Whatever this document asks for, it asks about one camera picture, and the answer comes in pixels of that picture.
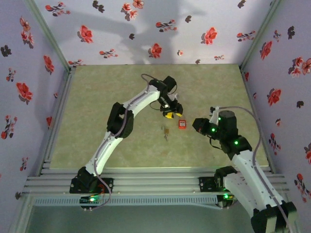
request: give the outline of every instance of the floral wallpaper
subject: floral wallpaper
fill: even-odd
[[[9,230],[40,152],[65,69],[22,0],[0,8],[0,232]]]
[[[309,9],[309,0],[283,1],[243,69],[274,164],[298,209],[301,232],[311,232]]]
[[[71,66],[240,64],[271,7],[269,0],[34,1]]]

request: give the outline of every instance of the cable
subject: cable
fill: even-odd
[[[243,110],[245,110],[246,112],[248,112],[248,113],[255,119],[255,122],[256,122],[256,125],[257,125],[257,128],[258,128],[258,132],[259,132],[259,141],[258,141],[258,143],[257,143],[257,145],[256,145],[256,147],[255,147],[254,153],[253,153],[253,159],[252,159],[253,166],[254,166],[254,169],[255,169],[257,175],[259,176],[261,182],[263,183],[263,185],[265,186],[265,188],[268,190],[269,195],[270,195],[271,197],[273,197],[273,200],[275,201],[277,207],[279,208],[280,212],[282,213],[282,216],[283,216],[283,218],[284,218],[285,221],[286,221],[286,224],[287,224],[287,226],[288,226],[288,228],[289,228],[289,230],[290,230],[290,233],[293,233],[292,228],[291,228],[291,226],[290,226],[290,223],[289,223],[289,221],[288,221],[288,219],[287,219],[287,217],[286,217],[286,214],[284,213],[284,211],[283,211],[283,209],[282,209],[280,203],[278,203],[277,199],[274,197],[273,192],[270,190],[269,186],[267,185],[267,183],[265,182],[265,180],[263,179],[263,177],[262,177],[261,174],[259,173],[258,168],[257,168],[257,166],[256,166],[256,153],[257,153],[257,150],[258,150],[258,148],[259,148],[259,145],[260,145],[260,143],[261,143],[261,141],[262,141],[262,135],[261,135],[260,125],[259,125],[258,120],[256,119],[256,117],[254,116],[253,113],[251,113],[248,109],[243,108],[243,107],[239,107],[239,106],[229,106],[229,107],[220,107],[219,109],[226,109],[226,108],[240,108],[240,109],[243,109]]]
[[[169,95],[174,94],[177,91],[177,84],[176,84],[176,88],[172,93],[168,93]]]
[[[161,109],[153,108],[153,107],[151,106],[151,104],[152,104],[152,103],[154,103],[154,102],[157,102],[157,100],[152,101],[152,102],[149,104],[149,107],[151,107],[151,108],[152,108],[152,109],[154,109],[154,110],[158,110],[158,111],[160,111]]]
[[[211,136],[207,136],[207,137],[209,138],[209,144],[210,144],[212,147],[221,150],[219,147],[216,147],[216,146],[213,146],[213,145],[212,145],[212,137],[211,137]]]
[[[96,174],[97,178],[98,178],[98,179],[106,186],[106,188],[108,189],[109,198],[108,198],[108,200],[107,200],[105,203],[103,203],[103,204],[101,204],[101,205],[98,205],[98,206],[96,206],[96,207],[94,207],[94,208],[90,208],[90,209],[89,209],[90,211],[96,210],[96,209],[98,209],[98,208],[100,208],[100,207],[103,207],[104,205],[106,205],[106,204],[107,204],[108,202],[110,202],[110,200],[111,200],[111,195],[112,195],[111,189],[110,189],[110,187],[106,184],[106,182],[100,177],[100,175],[97,173],[96,161],[97,161],[98,156],[99,156],[99,151],[106,145],[106,143],[108,142],[108,139],[109,139],[111,136],[112,136],[112,137],[117,137],[117,136],[119,136],[119,135],[121,134],[121,132],[123,131],[123,129],[124,129],[124,127],[125,127],[125,124],[126,124],[127,111],[128,111],[128,109],[129,109],[129,107],[130,107],[135,101],[137,101],[138,99],[140,99],[142,96],[145,95],[145,93],[147,93],[147,92],[149,91],[150,85],[149,85],[148,80],[147,80],[146,78],[144,78],[144,75],[145,75],[145,76],[148,76],[148,77],[150,77],[150,78],[152,78],[152,79],[156,79],[156,78],[152,77],[152,76],[149,75],[149,74],[141,74],[141,78],[147,82],[146,91],[145,91],[144,93],[142,93],[140,96],[138,96],[137,98],[135,98],[133,101],[131,101],[131,102],[127,105],[127,107],[126,107],[126,109],[125,109],[125,113],[124,113],[123,124],[122,124],[120,130],[119,130],[116,134],[110,133],[110,135],[108,136],[108,138],[101,144],[101,146],[98,148],[98,150],[97,150],[97,152],[96,152],[96,155],[95,155],[95,158],[94,158],[94,171],[95,171],[95,174]]]

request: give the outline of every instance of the small object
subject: small object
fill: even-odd
[[[185,129],[186,128],[186,120],[179,120],[178,121],[178,127],[180,129]]]
[[[167,140],[167,137],[168,137],[168,135],[169,135],[169,133],[170,133],[170,130],[167,129],[167,128],[165,128],[164,126],[162,126],[161,128],[162,128],[162,129],[164,128],[164,138],[165,138],[166,141],[168,141],[168,140]]]

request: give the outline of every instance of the aluminum rail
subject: aluminum rail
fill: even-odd
[[[57,195],[70,194],[69,188],[77,169],[49,169],[47,166],[38,177],[28,177],[23,193]],[[267,166],[262,167],[268,180],[278,192],[288,192],[282,174],[273,174]],[[114,179],[112,195],[223,195],[228,192],[201,193],[199,177],[213,177],[216,168],[106,168],[102,178]]]

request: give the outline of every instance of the red small box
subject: red small box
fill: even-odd
[[[179,120],[178,121],[178,127],[180,129],[185,129],[186,128],[186,120]]]

